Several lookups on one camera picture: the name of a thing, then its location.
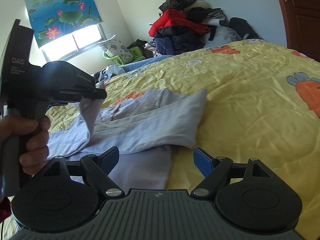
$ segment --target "door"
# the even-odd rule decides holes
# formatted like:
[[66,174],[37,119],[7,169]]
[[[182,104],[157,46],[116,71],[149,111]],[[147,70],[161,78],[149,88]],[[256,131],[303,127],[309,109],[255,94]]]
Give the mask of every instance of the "door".
[[320,0],[279,0],[287,46],[320,62]]

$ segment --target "black cable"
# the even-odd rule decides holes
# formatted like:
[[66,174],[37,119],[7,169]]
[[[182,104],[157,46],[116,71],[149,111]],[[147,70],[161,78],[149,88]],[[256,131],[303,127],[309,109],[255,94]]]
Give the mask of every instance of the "black cable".
[[2,221],[2,226],[1,226],[1,240],[3,240],[3,224],[4,224],[4,220]]

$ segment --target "green plastic basket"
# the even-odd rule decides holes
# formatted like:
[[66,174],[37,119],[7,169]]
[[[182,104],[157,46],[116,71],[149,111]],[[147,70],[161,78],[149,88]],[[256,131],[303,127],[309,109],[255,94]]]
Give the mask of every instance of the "green plastic basket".
[[[134,47],[129,49],[130,53],[133,55],[133,61],[132,62],[137,62],[140,60],[144,60],[146,59],[146,57],[144,57],[139,49],[139,47]],[[112,60],[117,66],[122,66],[125,65],[124,60],[121,58],[120,55],[118,56],[114,56],[114,57],[108,57],[107,53],[105,51],[102,52],[102,56],[105,59],[109,59]]]

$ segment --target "device handle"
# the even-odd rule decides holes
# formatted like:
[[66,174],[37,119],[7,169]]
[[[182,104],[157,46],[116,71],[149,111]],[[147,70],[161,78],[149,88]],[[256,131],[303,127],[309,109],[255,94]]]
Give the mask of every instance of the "device handle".
[[[15,108],[8,108],[6,115],[16,115],[29,119],[40,120],[48,110],[49,103],[42,101],[19,102]],[[26,152],[27,141],[40,132],[38,127],[33,133],[23,136],[11,135],[1,145],[1,195],[8,197],[15,195],[19,189],[31,178],[22,171],[19,156]]]

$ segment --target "yellow bedspread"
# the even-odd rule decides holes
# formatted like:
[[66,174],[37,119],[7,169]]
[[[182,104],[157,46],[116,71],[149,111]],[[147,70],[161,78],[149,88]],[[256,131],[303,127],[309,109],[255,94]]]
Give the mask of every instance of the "yellow bedspread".
[[[125,75],[109,81],[102,107],[131,92],[168,88],[191,95],[207,88],[196,146],[234,162],[262,160],[303,201],[297,231],[307,240],[320,235],[320,80],[314,79],[320,78],[320,63],[282,46],[249,40],[168,58],[133,78]],[[64,106],[47,114],[51,131],[57,131],[78,112]],[[192,150],[175,147],[172,158],[168,189],[191,190],[201,182]]]

